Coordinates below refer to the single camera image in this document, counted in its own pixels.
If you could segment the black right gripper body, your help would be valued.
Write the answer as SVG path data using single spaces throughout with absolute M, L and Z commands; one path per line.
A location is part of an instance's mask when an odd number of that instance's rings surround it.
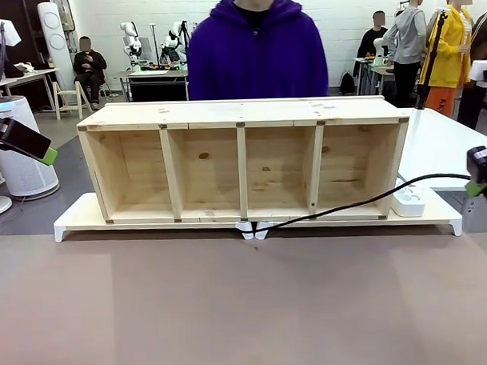
M 474 147 L 467 151 L 466 156 L 471 183 L 484 187 L 487 185 L 487 146 Z

